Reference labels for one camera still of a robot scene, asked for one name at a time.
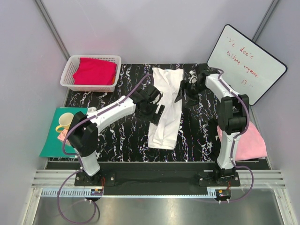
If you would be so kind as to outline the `white plastic laundry basket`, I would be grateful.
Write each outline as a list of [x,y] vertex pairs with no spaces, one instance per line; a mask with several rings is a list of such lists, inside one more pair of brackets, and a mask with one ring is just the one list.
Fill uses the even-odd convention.
[[[115,63],[115,78],[114,83],[111,85],[77,85],[73,78],[74,73],[78,70],[80,65],[80,58],[89,58],[95,60],[104,60]],[[67,87],[72,91],[93,91],[93,92],[114,92],[117,85],[121,69],[121,57],[117,55],[72,55],[62,72],[60,84]]]

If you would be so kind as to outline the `teal book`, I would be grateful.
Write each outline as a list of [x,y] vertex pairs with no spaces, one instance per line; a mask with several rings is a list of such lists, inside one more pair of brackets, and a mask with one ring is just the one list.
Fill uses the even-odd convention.
[[44,147],[40,153],[40,157],[47,158],[73,158],[74,156],[67,156],[62,151],[62,141],[58,139],[59,133],[55,131],[56,127],[59,125],[59,117],[64,113],[75,114],[80,111],[79,107],[59,107],[55,110],[52,123],[48,132],[48,136]]

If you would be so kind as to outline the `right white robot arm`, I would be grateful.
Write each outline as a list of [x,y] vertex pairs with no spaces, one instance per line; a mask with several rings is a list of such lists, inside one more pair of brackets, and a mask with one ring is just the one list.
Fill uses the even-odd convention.
[[219,155],[215,159],[212,179],[214,183],[223,186],[233,179],[236,172],[236,153],[240,137],[249,127],[249,97],[239,94],[222,78],[224,71],[209,67],[206,63],[197,65],[189,72],[188,79],[180,82],[179,93],[175,103],[189,97],[193,103],[198,101],[198,95],[211,90],[218,98],[219,112],[217,123],[222,131],[222,142]]

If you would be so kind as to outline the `white t shirt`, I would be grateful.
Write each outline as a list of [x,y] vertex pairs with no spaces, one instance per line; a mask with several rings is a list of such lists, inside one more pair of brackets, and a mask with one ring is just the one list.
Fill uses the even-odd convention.
[[154,86],[163,93],[159,101],[165,108],[158,125],[150,124],[148,132],[148,147],[155,149],[173,150],[176,146],[178,131],[180,128],[182,100],[175,99],[183,80],[183,69],[161,69],[154,67]]

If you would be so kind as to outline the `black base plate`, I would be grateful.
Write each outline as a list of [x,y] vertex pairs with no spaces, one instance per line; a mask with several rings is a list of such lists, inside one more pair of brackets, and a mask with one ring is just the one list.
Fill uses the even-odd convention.
[[237,171],[222,172],[214,162],[154,162],[154,163],[100,163],[100,171],[88,176],[79,172],[76,186],[115,187],[123,183],[191,183],[205,186],[239,187]]

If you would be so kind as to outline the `pink folded t shirt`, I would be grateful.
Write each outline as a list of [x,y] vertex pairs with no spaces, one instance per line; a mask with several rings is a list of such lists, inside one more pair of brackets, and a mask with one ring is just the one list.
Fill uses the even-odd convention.
[[217,158],[218,160],[221,158],[229,161],[234,141],[236,141],[234,147],[237,147],[236,153],[233,154],[234,160],[242,161],[267,157],[264,139],[252,122],[249,122],[247,131],[236,139],[234,134],[228,136],[219,126],[217,126],[217,135],[221,140],[221,156]]

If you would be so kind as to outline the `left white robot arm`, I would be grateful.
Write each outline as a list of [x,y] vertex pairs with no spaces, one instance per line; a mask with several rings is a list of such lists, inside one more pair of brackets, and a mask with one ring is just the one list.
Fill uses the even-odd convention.
[[92,186],[101,181],[100,165],[96,157],[98,134],[114,122],[134,114],[136,117],[157,125],[165,109],[159,102],[163,93],[150,84],[144,89],[132,90],[112,104],[88,113],[77,112],[68,129],[66,139],[75,150],[85,180]]

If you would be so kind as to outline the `magenta folded t shirt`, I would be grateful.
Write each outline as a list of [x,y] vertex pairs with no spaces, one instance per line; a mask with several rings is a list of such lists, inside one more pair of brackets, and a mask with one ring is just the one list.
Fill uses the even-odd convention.
[[116,75],[117,64],[105,60],[80,58],[73,74],[74,85],[111,85]]

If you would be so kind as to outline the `pink paper cup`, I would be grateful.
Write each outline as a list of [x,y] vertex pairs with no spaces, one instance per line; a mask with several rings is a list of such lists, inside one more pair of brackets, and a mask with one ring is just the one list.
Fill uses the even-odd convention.
[[68,131],[66,129],[64,129],[62,132],[60,132],[60,134],[58,135],[58,139],[62,142],[65,140],[66,135],[67,135]]

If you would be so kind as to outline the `white whiteboard black frame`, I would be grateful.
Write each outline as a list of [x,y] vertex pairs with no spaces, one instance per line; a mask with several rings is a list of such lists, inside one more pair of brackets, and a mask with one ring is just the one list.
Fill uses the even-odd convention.
[[224,26],[209,58],[209,67],[224,71],[222,78],[255,105],[288,70],[286,64],[233,26]]

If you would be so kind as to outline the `yellow mug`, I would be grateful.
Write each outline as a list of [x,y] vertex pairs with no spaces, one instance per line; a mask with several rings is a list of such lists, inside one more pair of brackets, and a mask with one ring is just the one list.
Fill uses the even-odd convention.
[[74,115],[70,112],[62,114],[58,120],[59,125],[56,127],[55,131],[61,133],[64,129],[68,130],[73,120],[73,117]]

